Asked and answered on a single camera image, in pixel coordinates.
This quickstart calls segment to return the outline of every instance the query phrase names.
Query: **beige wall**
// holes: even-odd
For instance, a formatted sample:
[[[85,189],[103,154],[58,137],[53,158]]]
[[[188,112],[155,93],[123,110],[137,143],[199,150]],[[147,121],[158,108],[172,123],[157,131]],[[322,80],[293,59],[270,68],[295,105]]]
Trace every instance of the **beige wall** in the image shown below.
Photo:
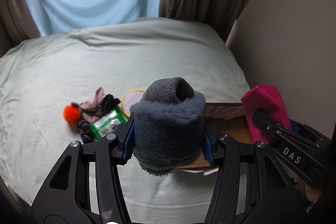
[[[229,45],[249,85],[275,85],[292,119],[331,137],[336,0],[250,0],[235,28]]]

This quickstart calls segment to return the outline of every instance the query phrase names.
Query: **green and white plastic packet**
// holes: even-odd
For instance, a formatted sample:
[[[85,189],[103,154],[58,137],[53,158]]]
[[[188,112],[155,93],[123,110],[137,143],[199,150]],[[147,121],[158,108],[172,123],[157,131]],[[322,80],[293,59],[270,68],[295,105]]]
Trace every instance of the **green and white plastic packet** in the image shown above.
[[[113,109],[101,119],[90,124],[90,128],[95,137],[100,140],[107,134],[114,133],[118,125],[126,122],[119,108]]]

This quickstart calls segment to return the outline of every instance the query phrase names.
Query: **metal screw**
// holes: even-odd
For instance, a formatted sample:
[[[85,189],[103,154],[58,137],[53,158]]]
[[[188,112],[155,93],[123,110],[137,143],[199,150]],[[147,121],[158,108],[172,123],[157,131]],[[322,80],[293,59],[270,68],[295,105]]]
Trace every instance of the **metal screw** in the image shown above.
[[[70,143],[70,146],[71,147],[76,147],[76,146],[78,146],[79,145],[79,141],[72,141],[71,143]]]
[[[257,141],[257,146],[260,148],[264,148],[266,146],[266,144],[262,141]]]
[[[229,139],[229,136],[226,135],[226,134],[222,134],[220,137],[219,137],[222,141],[226,141]]]
[[[113,139],[115,139],[115,137],[116,137],[116,135],[115,135],[114,133],[110,133],[110,134],[107,134],[107,135],[106,135],[106,138],[107,138],[108,140],[113,140]]]

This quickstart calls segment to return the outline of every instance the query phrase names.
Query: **orange pom-pom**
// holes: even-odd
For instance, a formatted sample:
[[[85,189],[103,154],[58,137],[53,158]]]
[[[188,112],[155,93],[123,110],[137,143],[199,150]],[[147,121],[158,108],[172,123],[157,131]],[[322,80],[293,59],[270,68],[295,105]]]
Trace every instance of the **orange pom-pom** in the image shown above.
[[[73,105],[68,105],[64,108],[63,117],[70,125],[77,124],[80,118],[78,107]]]

